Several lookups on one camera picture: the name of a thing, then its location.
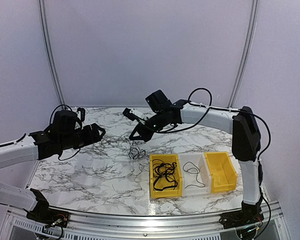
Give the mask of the small black cable remnant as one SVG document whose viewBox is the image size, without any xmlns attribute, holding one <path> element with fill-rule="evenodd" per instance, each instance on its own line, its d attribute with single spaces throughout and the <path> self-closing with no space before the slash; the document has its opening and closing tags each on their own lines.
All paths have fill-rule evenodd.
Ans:
<svg viewBox="0 0 300 240">
<path fill-rule="evenodd" d="M 124 139 L 127 141 L 128 148 L 128 157 L 132 160 L 139 160 L 146 156 L 146 151 L 139 147 L 139 145 L 134 141 L 130 140 L 128 136 L 124 136 Z"/>
</svg>

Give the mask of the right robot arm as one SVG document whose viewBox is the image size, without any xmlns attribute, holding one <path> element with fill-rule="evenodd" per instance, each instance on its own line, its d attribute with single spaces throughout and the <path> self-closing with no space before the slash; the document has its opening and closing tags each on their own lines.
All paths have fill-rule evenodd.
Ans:
<svg viewBox="0 0 300 240">
<path fill-rule="evenodd" d="M 261 218 L 261 132 L 256 121 L 258 116 L 252 109 L 248 106 L 240 109 L 214 107 L 211 103 L 204 105 L 190 99 L 171 102 L 161 90 L 153 92 L 145 100 L 154 112 L 152 117 L 146 117 L 130 108 L 123 111 L 125 117 L 137 121 L 129 136 L 130 140 L 148 142 L 154 134 L 177 133 L 175 127 L 180 124 L 188 124 L 190 129 L 201 125 L 231 134 L 232 155 L 241 169 L 243 200 L 240 210 L 223 215 L 222 220 L 225 223 L 240 221 L 248 224 L 258 217 Z"/>
</svg>

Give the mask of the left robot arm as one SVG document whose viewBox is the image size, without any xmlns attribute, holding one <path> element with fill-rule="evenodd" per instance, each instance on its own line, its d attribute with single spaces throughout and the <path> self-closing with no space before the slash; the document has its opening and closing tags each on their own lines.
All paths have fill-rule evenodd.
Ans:
<svg viewBox="0 0 300 240">
<path fill-rule="evenodd" d="M 54 155 L 61 157 L 63 151 L 73 149 L 77 153 L 86 146 L 100 142 L 106 130 L 96 123 L 84 125 L 85 109 L 55 109 L 47 128 L 25 133 L 21 138 L 0 144 L 0 170 L 19 163 L 35 162 Z M 43 194 L 36 189 L 22 189 L 0 182 L 0 204 L 24 209 L 31 215 L 48 223 L 53 211 Z"/>
</svg>

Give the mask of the left yellow bin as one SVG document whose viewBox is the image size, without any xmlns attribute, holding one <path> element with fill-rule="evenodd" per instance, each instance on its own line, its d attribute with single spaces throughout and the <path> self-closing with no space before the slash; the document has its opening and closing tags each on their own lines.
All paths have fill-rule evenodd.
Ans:
<svg viewBox="0 0 300 240">
<path fill-rule="evenodd" d="M 149 156 L 149 191 L 152 199 L 182 196 L 183 178 L 177 154 Z"/>
</svg>

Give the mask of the yellow bin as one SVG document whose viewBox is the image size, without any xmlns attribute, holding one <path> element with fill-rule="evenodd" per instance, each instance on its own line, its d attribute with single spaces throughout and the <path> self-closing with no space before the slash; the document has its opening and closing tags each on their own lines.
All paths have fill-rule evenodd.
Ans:
<svg viewBox="0 0 300 240">
<path fill-rule="evenodd" d="M 149 156 L 149 191 L 152 199 L 182 196 L 183 178 L 177 154 Z"/>
<path fill-rule="evenodd" d="M 205 152 L 207 166 L 211 176 L 211 193 L 234 191 L 237 187 L 237 172 L 226 151 Z"/>
</svg>

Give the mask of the white translucent bin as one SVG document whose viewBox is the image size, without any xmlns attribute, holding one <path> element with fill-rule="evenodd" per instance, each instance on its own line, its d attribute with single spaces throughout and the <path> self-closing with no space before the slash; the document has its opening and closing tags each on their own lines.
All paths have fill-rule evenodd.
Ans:
<svg viewBox="0 0 300 240">
<path fill-rule="evenodd" d="M 212 178 L 203 153 L 180 153 L 182 196 L 202 196 L 211 193 Z"/>
</svg>

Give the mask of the right yellow bin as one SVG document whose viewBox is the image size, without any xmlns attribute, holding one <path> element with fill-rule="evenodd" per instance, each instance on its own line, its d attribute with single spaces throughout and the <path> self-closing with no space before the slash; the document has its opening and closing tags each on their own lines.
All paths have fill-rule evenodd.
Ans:
<svg viewBox="0 0 300 240">
<path fill-rule="evenodd" d="M 211 176 L 211 193 L 234 191 L 237 187 L 237 172 L 226 151 L 205 152 L 207 166 Z"/>
</svg>

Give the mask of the aluminium front rail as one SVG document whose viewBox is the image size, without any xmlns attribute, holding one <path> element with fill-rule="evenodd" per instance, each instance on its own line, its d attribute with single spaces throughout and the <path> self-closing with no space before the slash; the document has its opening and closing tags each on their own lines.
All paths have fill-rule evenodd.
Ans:
<svg viewBox="0 0 300 240">
<path fill-rule="evenodd" d="M 224 227 L 223 212 L 193 215 L 135 216 L 68 210 L 66 227 L 45 228 L 26 217 L 24 210 L 9 207 L 0 240 L 289 240 L 277 201 L 262 205 L 262 221 Z"/>
</svg>

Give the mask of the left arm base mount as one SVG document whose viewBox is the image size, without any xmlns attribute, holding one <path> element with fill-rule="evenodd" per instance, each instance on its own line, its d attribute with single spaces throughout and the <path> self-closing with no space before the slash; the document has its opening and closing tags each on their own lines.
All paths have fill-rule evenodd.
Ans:
<svg viewBox="0 0 300 240">
<path fill-rule="evenodd" d="M 48 227 L 59 225 L 66 228 L 69 222 L 70 213 L 68 211 L 50 208 L 48 200 L 37 189 L 31 188 L 30 191 L 34 194 L 36 203 L 32 210 L 26 210 L 26 217 Z"/>
</svg>

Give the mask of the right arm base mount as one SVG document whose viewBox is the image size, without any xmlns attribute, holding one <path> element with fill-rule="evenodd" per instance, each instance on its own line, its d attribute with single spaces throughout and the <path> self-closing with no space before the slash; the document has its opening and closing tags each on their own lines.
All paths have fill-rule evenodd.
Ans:
<svg viewBox="0 0 300 240">
<path fill-rule="evenodd" d="M 264 220 L 261 203 L 262 198 L 256 204 L 241 202 L 241 209 L 229 211 L 221 214 L 219 223 L 224 229 L 237 228 L 250 225 Z"/>
</svg>

